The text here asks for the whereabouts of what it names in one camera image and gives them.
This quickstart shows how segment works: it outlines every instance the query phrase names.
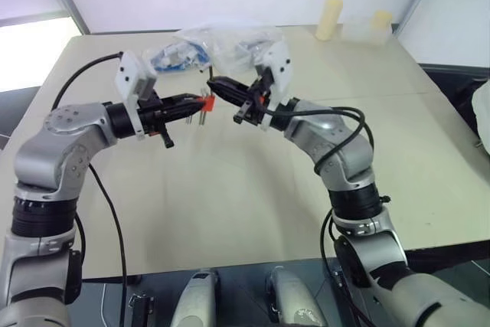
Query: plastic bag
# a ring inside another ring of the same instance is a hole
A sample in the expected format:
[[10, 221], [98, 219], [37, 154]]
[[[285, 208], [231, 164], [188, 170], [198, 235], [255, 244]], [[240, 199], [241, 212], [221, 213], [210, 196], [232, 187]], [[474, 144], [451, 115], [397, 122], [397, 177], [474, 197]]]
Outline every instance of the plastic bag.
[[163, 48], [148, 49], [143, 53], [156, 72], [206, 69], [211, 65], [209, 56], [198, 44], [180, 41]]
[[181, 30], [175, 37], [201, 46], [221, 73], [237, 74], [253, 69], [283, 34], [275, 27], [221, 23]]
[[472, 105], [480, 139], [490, 153], [490, 81], [487, 80], [473, 93]]

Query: black wire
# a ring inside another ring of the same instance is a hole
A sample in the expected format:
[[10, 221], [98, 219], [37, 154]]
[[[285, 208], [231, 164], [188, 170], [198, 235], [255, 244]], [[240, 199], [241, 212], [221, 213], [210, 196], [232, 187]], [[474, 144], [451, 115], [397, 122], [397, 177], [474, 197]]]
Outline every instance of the black wire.
[[117, 59], [121, 58], [123, 55], [123, 52], [120, 51], [117, 54], [111, 54], [111, 55], [106, 55], [105, 57], [99, 57], [96, 60], [92, 60], [91, 62], [85, 64], [83, 67], [81, 67], [79, 70], [77, 70], [73, 76], [70, 77], [69, 80], [61, 87], [60, 92], [58, 92], [58, 95], [56, 96], [56, 99], [54, 99], [53, 106], [51, 107], [51, 110], [56, 109], [60, 105], [61, 97], [63, 97], [64, 93], [67, 92], [68, 87], [80, 76], [85, 70], [90, 69], [94, 65], [98, 63], [102, 63], [103, 61], [106, 60], [111, 60], [111, 59]]
[[[374, 137], [372, 134], [371, 129], [369, 126], [366, 124], [366, 116], [362, 111], [359, 109], [356, 109], [354, 107], [346, 107], [346, 106], [340, 106], [340, 107], [332, 107], [331, 109], [319, 109], [319, 110], [304, 110], [304, 111], [272, 111], [268, 110], [261, 102], [260, 102], [260, 95], [257, 94], [254, 97], [254, 103], [262, 113], [271, 115], [271, 116], [276, 116], [276, 117], [294, 117], [294, 116], [312, 116], [312, 115], [343, 115], [343, 116], [348, 116], [349, 118], [352, 118], [356, 121], [359, 122], [358, 126], [352, 132], [346, 139], [344, 139], [342, 142], [340, 142], [338, 145], [336, 145], [333, 149], [328, 151], [326, 154], [324, 154], [316, 163], [315, 163], [315, 174], [319, 175], [321, 168], [323, 164], [330, 159], [334, 154], [339, 152], [341, 149], [343, 149], [346, 145], [348, 145], [350, 142], [352, 142], [355, 137], [359, 135], [362, 129], [366, 130], [367, 136], [369, 138], [369, 143], [371, 144], [371, 147], [374, 149]], [[357, 116], [348, 113], [348, 111], [352, 111], [354, 113], [357, 113]]]
[[[105, 57], [100, 57], [98, 59], [92, 60], [88, 64], [84, 65], [81, 67], [79, 70], [77, 70], [73, 76], [70, 77], [70, 79], [61, 87], [60, 92], [58, 92], [58, 95], [54, 99], [53, 106], [51, 107], [51, 110], [54, 110], [58, 108], [61, 98], [63, 95], [67, 92], [68, 87], [76, 80], [77, 77], [79, 77], [85, 70], [88, 70], [89, 68], [93, 67], [94, 65], [97, 65], [98, 63], [102, 63], [106, 60], [112, 60], [112, 59], [117, 59], [121, 58], [123, 55], [123, 52], [120, 51], [117, 54], [111, 54], [111, 55], [106, 55]], [[119, 326], [124, 327], [124, 322], [126, 318], [126, 294], [127, 294], [127, 269], [126, 269], [126, 253], [124, 251], [124, 240], [123, 240], [123, 233], [121, 231], [121, 226], [119, 224], [119, 218], [117, 217], [116, 209], [114, 208], [114, 204], [112, 200], [110, 199], [109, 194], [107, 193], [106, 189], [104, 188], [104, 185], [102, 184], [102, 181], [100, 180], [99, 175], [97, 174], [96, 169], [92, 166], [92, 164], [89, 164], [89, 169], [93, 174], [93, 177], [95, 178], [97, 184], [99, 185], [99, 188], [101, 192], [103, 193], [109, 207], [111, 210], [111, 213], [113, 214], [113, 219], [114, 219], [114, 224], [116, 225], [117, 229], [117, 237], [119, 238], [119, 250], [121, 253], [121, 268], [122, 268], [122, 294], [121, 294], [121, 306], [120, 306], [120, 315], [119, 315]], [[85, 239], [85, 231], [83, 229], [82, 221], [78, 214], [75, 214], [75, 222], [77, 223], [78, 231], [80, 232], [80, 242], [81, 242], [81, 254], [82, 254], [82, 264], [83, 261], [85, 260], [85, 253], [86, 253], [86, 239]]]
[[121, 309], [119, 314], [119, 326], [124, 327], [124, 319], [126, 317], [126, 294], [128, 288], [128, 280], [127, 280], [127, 269], [126, 269], [126, 253], [124, 251], [124, 240], [123, 240], [123, 232], [121, 231], [121, 226], [119, 224], [119, 218], [117, 217], [116, 209], [114, 208], [113, 201], [110, 199], [109, 194], [107, 194], [104, 185], [100, 181], [99, 175], [96, 170], [93, 168], [91, 164], [89, 164], [89, 169], [93, 174], [97, 184], [99, 185], [102, 194], [106, 198], [107, 203], [109, 204], [110, 211], [113, 214], [114, 224], [117, 229], [117, 237], [119, 238], [119, 250], [121, 252], [121, 265], [122, 265], [122, 293], [121, 293]]
[[78, 216], [78, 213], [75, 213], [75, 222], [77, 223], [78, 232], [80, 233], [80, 244], [81, 244], [80, 253], [82, 255], [82, 264], [83, 264], [83, 262], [85, 261], [86, 240], [85, 240], [85, 230], [83, 229], [82, 221]]
[[[92, 60], [91, 62], [89, 62], [88, 64], [84, 65], [79, 70], [77, 70], [70, 77], [70, 79], [67, 80], [67, 82], [65, 82], [65, 84], [61, 87], [60, 92], [58, 92], [58, 95], [56, 95], [56, 98], [54, 99], [53, 106], [51, 107], [51, 111], [53, 111], [54, 109], [58, 108], [58, 106], [60, 105], [61, 98], [67, 92], [68, 87], [85, 70], [93, 67], [94, 65], [96, 65], [98, 63], [102, 63], [103, 61], [112, 60], [112, 59], [116, 59], [116, 58], [121, 58], [122, 55], [123, 55], [123, 52], [120, 51], [117, 54], [111, 54], [111, 55], [106, 55], [105, 57], [99, 57], [96, 60]], [[85, 238], [85, 230], [83, 229], [83, 224], [82, 224], [82, 221], [81, 221], [80, 217], [78, 216], [78, 213], [75, 214], [75, 222], [77, 223], [78, 232], [80, 233], [80, 248], [81, 248], [80, 249], [80, 253], [82, 255], [82, 264], [83, 264], [83, 262], [85, 261], [85, 253], [86, 253], [86, 249], [87, 249], [87, 241], [86, 241], [86, 238]]]
[[332, 241], [336, 241], [337, 239], [335, 239], [334, 237], [333, 227], [334, 219], [333, 217], [330, 217], [330, 221], [328, 222], [328, 235], [330, 236], [330, 239], [332, 239]]
[[362, 322], [364, 322], [367, 325], [367, 327], [376, 327], [376, 325], [358, 308], [358, 306], [356, 306], [354, 304], [354, 301], [352, 300], [350, 295], [349, 296], [347, 295], [348, 291], [345, 292], [343, 290], [343, 288], [335, 282], [335, 278], [334, 278], [334, 275], [332, 273], [332, 270], [330, 270], [330, 266], [328, 265], [328, 261], [327, 261], [327, 256], [325, 255], [325, 230], [327, 228], [327, 223], [328, 223], [328, 220], [330, 219], [331, 215], [332, 215], [332, 209], [330, 209], [330, 211], [328, 211], [327, 215], [325, 216], [325, 219], [323, 220], [323, 223], [322, 223], [322, 229], [320, 230], [320, 253], [322, 255], [323, 264], [324, 264], [324, 266], [328, 272], [328, 275], [332, 279], [332, 281], [340, 289], [340, 294], [342, 294], [343, 297], [345, 298], [345, 300], [347, 301], [349, 307], [351, 308], [351, 311], [357, 317], [362, 319]]
[[[344, 277], [344, 275], [341, 274], [339, 276], [340, 276], [340, 279], [341, 279], [342, 283], [346, 283], [347, 282], [346, 279], [345, 279], [345, 277]], [[343, 295], [345, 295], [345, 297], [347, 298], [347, 300], [348, 300], [347, 303], [349, 303], [349, 305], [354, 304], [354, 300], [352, 299], [351, 293], [349, 292], [348, 289], [345, 290], [345, 293], [343, 293]], [[354, 314], [353, 315], [353, 317], [354, 317], [353, 320], [354, 320], [354, 323], [355, 323], [356, 327], [362, 327], [361, 326], [361, 321], [359, 321], [359, 316], [355, 312], [353, 314]]]

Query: beige table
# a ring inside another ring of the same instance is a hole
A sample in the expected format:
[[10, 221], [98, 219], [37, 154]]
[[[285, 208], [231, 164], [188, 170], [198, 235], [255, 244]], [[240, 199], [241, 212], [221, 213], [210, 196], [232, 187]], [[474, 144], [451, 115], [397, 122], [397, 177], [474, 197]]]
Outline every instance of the beige table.
[[[476, 137], [408, 53], [384, 47], [322, 43], [304, 27], [283, 29], [292, 55], [293, 95], [328, 106], [361, 108], [374, 131], [374, 169], [405, 248], [490, 237], [490, 162]], [[118, 34], [72, 39], [0, 155], [0, 232], [11, 221], [20, 144], [41, 127], [63, 82], [106, 54], [166, 44], [172, 34]], [[83, 74], [62, 103], [119, 101], [115, 61]], [[250, 82], [254, 75], [234, 76]], [[174, 74], [161, 96], [199, 93], [206, 76]], [[168, 126], [176, 147], [158, 137], [130, 138], [93, 164], [112, 196], [126, 242], [129, 273], [215, 267], [319, 256], [328, 194], [306, 154], [279, 132], [233, 123], [223, 101], [206, 125]], [[91, 174], [79, 200], [87, 233], [84, 277], [120, 274], [109, 208]], [[328, 255], [333, 255], [328, 244]]]

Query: bright window light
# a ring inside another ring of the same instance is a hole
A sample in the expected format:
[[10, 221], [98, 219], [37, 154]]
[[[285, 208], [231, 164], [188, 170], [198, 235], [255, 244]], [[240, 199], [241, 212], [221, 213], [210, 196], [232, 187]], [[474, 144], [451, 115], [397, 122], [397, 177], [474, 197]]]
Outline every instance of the bright window light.
[[40, 86], [73, 36], [71, 18], [0, 27], [0, 92]]

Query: robotic arm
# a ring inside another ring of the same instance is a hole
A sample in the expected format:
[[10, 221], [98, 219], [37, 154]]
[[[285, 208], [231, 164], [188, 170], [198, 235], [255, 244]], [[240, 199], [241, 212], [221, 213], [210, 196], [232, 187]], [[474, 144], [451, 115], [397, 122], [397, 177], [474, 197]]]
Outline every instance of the robotic arm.
[[[269, 86], [280, 79], [288, 59], [257, 66], [260, 78], [251, 87], [227, 77], [215, 77], [210, 88], [224, 100], [240, 106], [234, 120], [260, 124]], [[337, 115], [293, 116], [286, 112], [325, 110], [323, 106], [291, 99], [278, 104], [270, 126], [304, 151], [315, 163], [328, 190], [332, 217], [341, 236], [335, 252], [352, 283], [369, 289], [398, 325], [406, 327], [488, 325], [490, 311], [460, 291], [429, 274], [414, 273], [391, 223], [388, 209], [374, 183], [373, 150], [363, 136], [322, 162], [322, 157], [352, 134]]]
[[[139, 102], [145, 134], [202, 109], [200, 96], [182, 94]], [[41, 131], [19, 150], [11, 230], [0, 269], [0, 326], [68, 327], [65, 304], [80, 294], [81, 255], [74, 244], [74, 216], [92, 157], [134, 136], [125, 105], [89, 103], [54, 110]]]

